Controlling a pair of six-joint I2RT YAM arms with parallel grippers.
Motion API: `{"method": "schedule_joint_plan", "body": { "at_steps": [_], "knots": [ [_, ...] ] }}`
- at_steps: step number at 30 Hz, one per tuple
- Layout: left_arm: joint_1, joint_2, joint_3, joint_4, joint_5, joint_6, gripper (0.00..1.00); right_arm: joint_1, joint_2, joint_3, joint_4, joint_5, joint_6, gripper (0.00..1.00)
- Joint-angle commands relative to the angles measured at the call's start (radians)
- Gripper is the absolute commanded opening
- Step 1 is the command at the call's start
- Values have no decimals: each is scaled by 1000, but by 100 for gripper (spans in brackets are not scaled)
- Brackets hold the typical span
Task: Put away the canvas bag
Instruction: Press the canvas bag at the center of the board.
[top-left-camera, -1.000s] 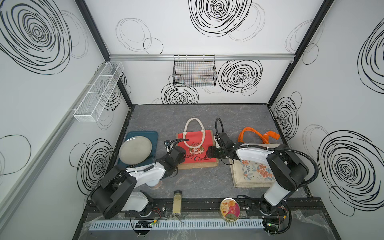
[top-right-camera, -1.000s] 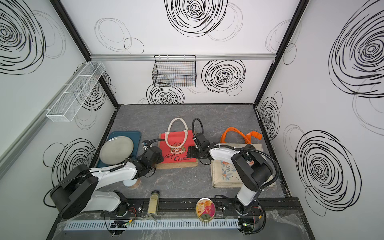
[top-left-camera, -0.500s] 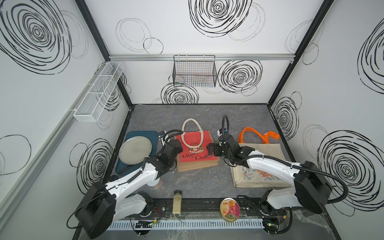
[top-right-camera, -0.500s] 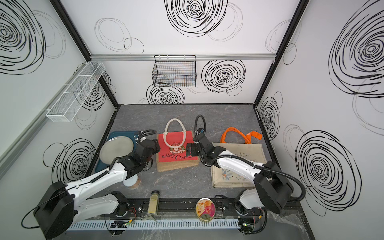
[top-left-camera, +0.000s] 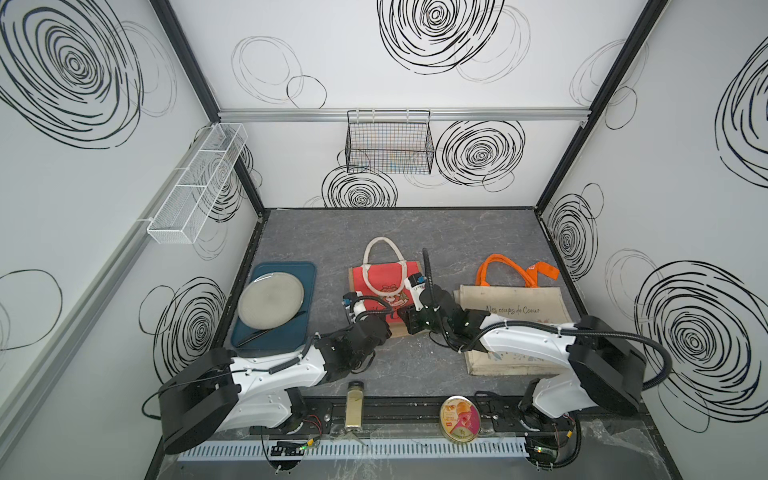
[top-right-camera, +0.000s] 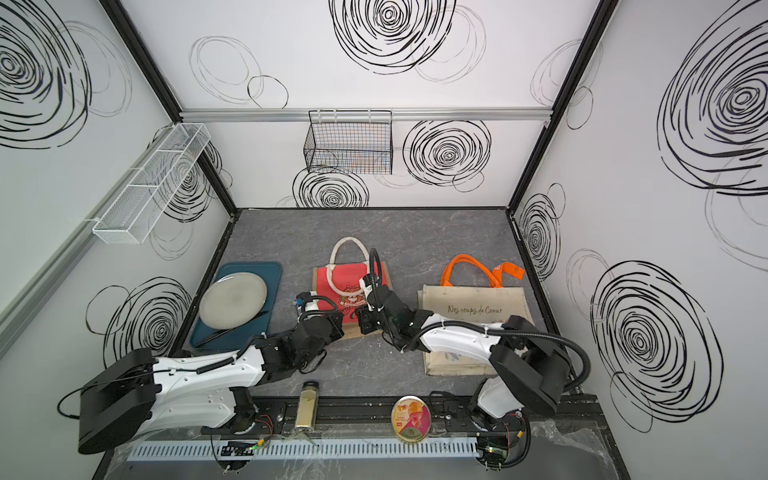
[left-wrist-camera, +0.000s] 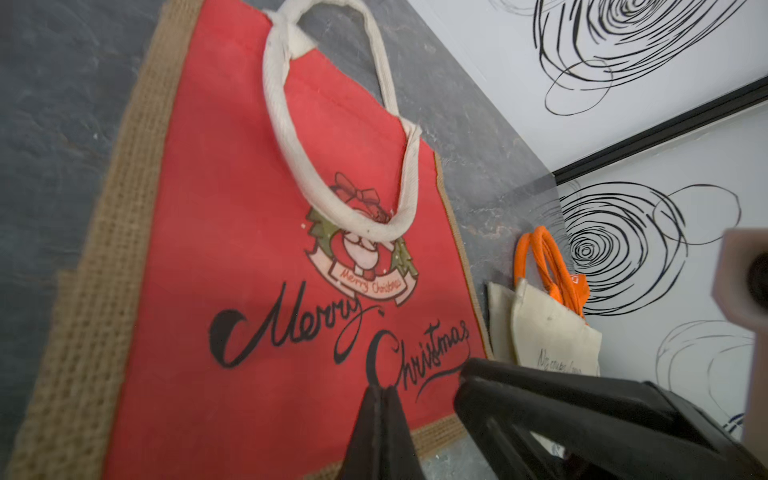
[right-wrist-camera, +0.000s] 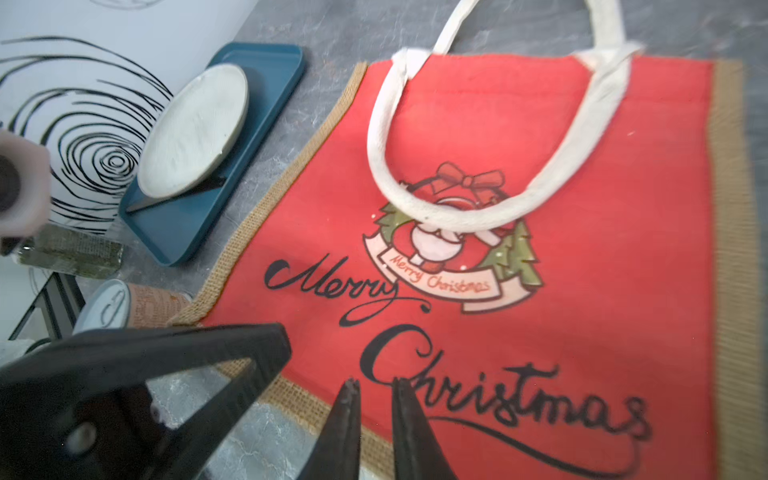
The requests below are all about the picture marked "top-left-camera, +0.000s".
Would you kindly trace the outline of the red jute Christmas bag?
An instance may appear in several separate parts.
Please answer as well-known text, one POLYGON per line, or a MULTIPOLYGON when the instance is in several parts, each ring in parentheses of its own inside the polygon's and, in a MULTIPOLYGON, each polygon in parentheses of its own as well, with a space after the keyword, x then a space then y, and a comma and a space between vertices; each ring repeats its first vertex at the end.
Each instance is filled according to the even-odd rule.
POLYGON ((348 269, 348 284, 350 290, 363 296, 373 296, 383 300, 393 309, 386 321, 394 338, 410 336, 406 323, 398 311, 414 305, 413 295, 406 287, 409 276, 421 273, 418 261, 406 260, 398 246, 388 237, 375 237, 366 246, 362 263, 348 269), (372 258, 375 245, 383 243, 389 247, 396 259, 394 262, 382 263, 372 258))

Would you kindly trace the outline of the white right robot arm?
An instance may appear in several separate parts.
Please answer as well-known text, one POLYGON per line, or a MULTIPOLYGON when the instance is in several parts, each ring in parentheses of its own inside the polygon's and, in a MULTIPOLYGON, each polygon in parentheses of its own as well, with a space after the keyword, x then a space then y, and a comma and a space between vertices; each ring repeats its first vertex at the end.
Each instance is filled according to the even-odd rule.
POLYGON ((554 377, 531 382, 521 412, 555 419, 592 407, 624 416, 639 411, 646 359, 630 344, 633 334, 617 332, 594 316, 555 325, 509 319, 464 309, 438 286, 406 289, 414 305, 405 309, 403 320, 418 331, 440 334, 448 348, 522 355, 561 368, 554 377))

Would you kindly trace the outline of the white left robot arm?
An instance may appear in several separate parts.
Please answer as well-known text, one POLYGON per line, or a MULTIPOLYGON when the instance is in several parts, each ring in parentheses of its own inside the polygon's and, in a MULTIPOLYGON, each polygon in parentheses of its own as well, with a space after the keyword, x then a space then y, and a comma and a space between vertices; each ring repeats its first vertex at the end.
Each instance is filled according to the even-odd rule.
POLYGON ((293 429, 304 416, 302 388, 361 370, 390 337, 386 315, 371 312, 294 352, 260 358, 242 358, 226 348, 204 353, 157 392, 164 452, 180 454, 219 431, 293 429))

